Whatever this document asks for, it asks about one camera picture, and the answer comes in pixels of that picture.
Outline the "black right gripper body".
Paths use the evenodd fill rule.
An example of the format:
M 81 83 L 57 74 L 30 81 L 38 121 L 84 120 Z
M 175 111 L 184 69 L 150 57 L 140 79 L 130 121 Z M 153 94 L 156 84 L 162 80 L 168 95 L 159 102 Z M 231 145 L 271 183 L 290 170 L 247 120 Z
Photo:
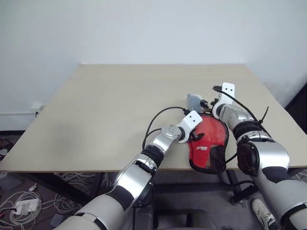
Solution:
M 211 113 L 213 110 L 213 106 L 216 104 L 216 100 L 211 101 L 210 103 L 208 103 L 206 100 L 202 99 L 200 101 L 200 106 L 203 110 L 204 113 Z

